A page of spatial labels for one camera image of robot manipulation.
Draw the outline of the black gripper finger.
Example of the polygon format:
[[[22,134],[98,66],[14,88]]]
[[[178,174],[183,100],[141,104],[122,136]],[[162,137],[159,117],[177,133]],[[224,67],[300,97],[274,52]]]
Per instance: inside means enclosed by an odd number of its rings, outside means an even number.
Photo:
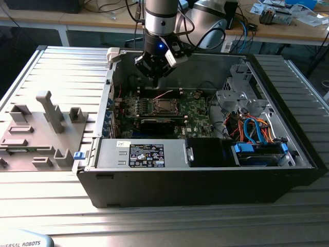
[[[172,68],[169,65],[167,59],[165,57],[160,57],[158,61],[158,77],[166,77],[168,74],[172,72]]]
[[[152,87],[158,87],[159,67],[157,58],[148,52],[143,52],[142,55],[134,59],[134,64],[137,69],[151,81]]]

